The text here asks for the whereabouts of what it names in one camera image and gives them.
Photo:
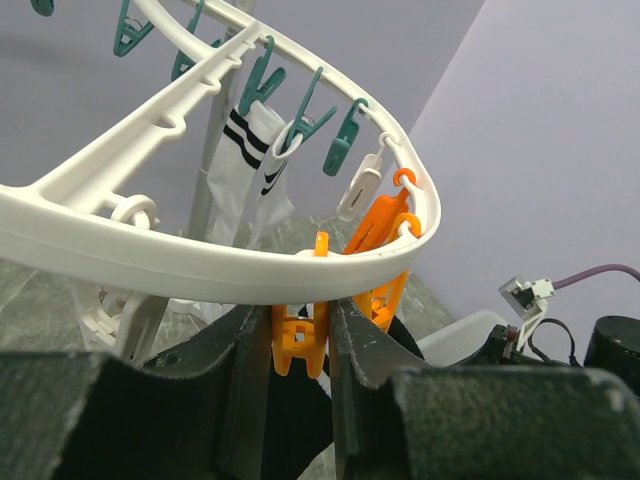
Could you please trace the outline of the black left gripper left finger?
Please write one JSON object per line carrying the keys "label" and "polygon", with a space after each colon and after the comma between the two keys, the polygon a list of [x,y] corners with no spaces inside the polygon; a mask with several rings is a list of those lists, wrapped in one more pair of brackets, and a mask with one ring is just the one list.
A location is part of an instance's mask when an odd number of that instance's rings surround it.
{"label": "black left gripper left finger", "polygon": [[100,352],[1,356],[5,479],[257,479],[265,307],[240,305],[136,366]]}

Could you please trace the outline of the white round clip hanger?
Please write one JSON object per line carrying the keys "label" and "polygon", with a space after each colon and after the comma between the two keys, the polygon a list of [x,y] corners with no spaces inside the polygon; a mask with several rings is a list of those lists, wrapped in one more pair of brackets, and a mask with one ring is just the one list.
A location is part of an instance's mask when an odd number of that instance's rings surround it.
{"label": "white round clip hanger", "polygon": [[[191,60],[190,68],[53,171],[27,186],[2,188],[3,258],[153,296],[266,305],[340,299],[376,288],[410,267],[439,227],[441,203],[407,134],[379,102],[314,53],[226,2],[196,5],[198,13],[233,28],[233,37],[219,46],[200,40],[157,1],[142,1],[139,9],[145,26],[135,29],[122,22],[119,32],[136,41],[160,31]],[[120,187],[162,144],[184,135],[187,114],[218,94],[224,77],[257,46],[266,54],[256,59],[238,104],[224,121],[207,175],[217,209],[212,240],[159,232],[154,201],[122,196]],[[380,153],[363,159],[343,194],[339,217],[365,216],[344,253],[309,249],[289,255],[233,246],[254,183],[262,186],[256,195],[257,233],[289,210],[286,167],[319,129],[304,110],[285,121],[268,108],[268,97],[284,77],[282,70],[267,71],[272,53],[307,68],[314,84],[349,101],[349,114],[326,157],[326,174],[343,162],[356,133],[356,114],[379,128],[380,150],[395,159],[398,195],[377,194]]]}

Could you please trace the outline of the orange pinched clothespin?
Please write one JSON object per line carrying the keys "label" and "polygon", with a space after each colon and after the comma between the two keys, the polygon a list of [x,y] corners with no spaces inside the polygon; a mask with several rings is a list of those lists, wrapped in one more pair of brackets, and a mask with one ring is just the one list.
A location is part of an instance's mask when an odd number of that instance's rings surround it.
{"label": "orange pinched clothespin", "polygon": [[286,305],[272,306],[272,355],[276,373],[287,376],[292,360],[303,359],[308,377],[318,378],[323,370],[328,334],[327,302],[315,303],[310,319],[289,316]]}

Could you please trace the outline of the teal clothespin being pinched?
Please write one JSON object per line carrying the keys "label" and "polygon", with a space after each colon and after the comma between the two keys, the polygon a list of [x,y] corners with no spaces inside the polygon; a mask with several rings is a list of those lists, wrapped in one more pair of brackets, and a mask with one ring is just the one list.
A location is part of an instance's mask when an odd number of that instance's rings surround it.
{"label": "teal clothespin being pinched", "polygon": [[238,103],[237,110],[242,116],[246,116],[249,113],[254,102],[264,103],[268,100],[286,78],[287,73],[285,68],[278,67],[268,78],[264,79],[275,44],[274,37],[267,35],[265,52],[255,60]]}

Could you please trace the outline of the white sock black cuff stripes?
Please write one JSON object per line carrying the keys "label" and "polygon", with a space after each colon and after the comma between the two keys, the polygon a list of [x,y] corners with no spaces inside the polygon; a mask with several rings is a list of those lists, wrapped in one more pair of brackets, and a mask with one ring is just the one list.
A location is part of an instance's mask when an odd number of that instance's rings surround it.
{"label": "white sock black cuff stripes", "polygon": [[246,116],[232,108],[207,178],[215,207],[213,243],[233,244],[253,179],[284,126],[275,110],[258,101]]}

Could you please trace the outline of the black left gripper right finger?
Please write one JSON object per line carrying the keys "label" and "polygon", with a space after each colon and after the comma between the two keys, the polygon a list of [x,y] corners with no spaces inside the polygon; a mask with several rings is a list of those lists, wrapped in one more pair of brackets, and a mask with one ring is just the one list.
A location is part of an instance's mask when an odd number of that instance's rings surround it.
{"label": "black left gripper right finger", "polygon": [[455,365],[330,305],[341,479],[635,479],[639,402],[601,369]]}

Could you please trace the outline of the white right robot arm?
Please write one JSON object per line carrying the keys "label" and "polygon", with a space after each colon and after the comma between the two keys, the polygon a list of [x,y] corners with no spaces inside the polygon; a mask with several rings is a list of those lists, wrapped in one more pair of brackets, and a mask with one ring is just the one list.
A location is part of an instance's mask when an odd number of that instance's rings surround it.
{"label": "white right robot arm", "polygon": [[534,366],[601,369],[617,376],[634,393],[639,393],[639,320],[624,315],[600,317],[587,342],[583,359],[577,356],[574,335],[566,323],[553,317],[541,321],[543,325],[561,328],[568,336],[569,351],[565,361],[551,358],[527,340],[527,354],[515,349],[516,331],[511,325],[495,325],[483,344],[458,363],[475,366]]}

